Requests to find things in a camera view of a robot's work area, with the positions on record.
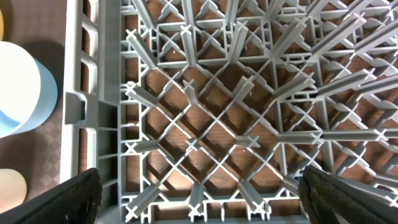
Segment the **light blue bowl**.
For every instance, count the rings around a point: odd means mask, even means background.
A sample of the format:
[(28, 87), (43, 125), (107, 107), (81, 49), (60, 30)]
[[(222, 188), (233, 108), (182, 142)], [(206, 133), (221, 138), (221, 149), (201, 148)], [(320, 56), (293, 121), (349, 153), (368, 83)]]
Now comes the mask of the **light blue bowl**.
[(57, 103), (52, 73), (24, 48), (1, 42), (1, 137), (31, 131)]

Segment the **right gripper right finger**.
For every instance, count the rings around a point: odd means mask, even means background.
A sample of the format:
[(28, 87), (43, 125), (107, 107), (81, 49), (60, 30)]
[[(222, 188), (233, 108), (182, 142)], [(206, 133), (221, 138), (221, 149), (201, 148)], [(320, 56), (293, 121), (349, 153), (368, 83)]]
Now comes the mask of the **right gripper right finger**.
[(314, 166), (299, 178), (298, 196), (311, 223), (397, 223), (396, 194)]

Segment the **white green cup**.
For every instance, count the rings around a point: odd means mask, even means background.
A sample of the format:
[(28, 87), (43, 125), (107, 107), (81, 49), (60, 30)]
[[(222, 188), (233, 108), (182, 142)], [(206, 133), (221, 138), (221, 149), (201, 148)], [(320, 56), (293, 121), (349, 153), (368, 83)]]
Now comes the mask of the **white green cup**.
[(14, 169), (1, 169), (0, 178), (0, 207), (1, 213), (4, 213), (24, 202), (27, 184), (25, 178)]

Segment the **yellow round plate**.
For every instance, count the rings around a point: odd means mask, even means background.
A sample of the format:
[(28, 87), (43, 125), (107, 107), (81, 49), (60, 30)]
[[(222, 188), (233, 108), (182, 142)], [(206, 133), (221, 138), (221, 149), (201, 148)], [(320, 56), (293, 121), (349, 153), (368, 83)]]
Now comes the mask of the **yellow round plate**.
[(4, 37), (4, 17), (2, 10), (0, 10), (0, 41), (3, 40)]

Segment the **grey plastic dishwasher rack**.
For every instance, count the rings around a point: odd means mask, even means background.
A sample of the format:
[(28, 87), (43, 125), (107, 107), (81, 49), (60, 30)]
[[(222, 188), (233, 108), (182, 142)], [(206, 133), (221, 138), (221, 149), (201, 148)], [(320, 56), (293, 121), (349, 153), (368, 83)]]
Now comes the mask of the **grey plastic dishwasher rack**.
[(306, 223), (308, 166), (397, 208), (396, 1), (68, 1), (63, 84), (99, 223)]

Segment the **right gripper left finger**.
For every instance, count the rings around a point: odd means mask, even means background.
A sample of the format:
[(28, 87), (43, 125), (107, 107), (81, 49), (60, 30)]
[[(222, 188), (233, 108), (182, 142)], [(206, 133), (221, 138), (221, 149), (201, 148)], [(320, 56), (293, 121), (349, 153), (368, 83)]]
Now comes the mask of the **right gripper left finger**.
[(1, 224), (94, 223), (101, 206), (102, 189), (99, 170), (90, 168), (2, 213)]

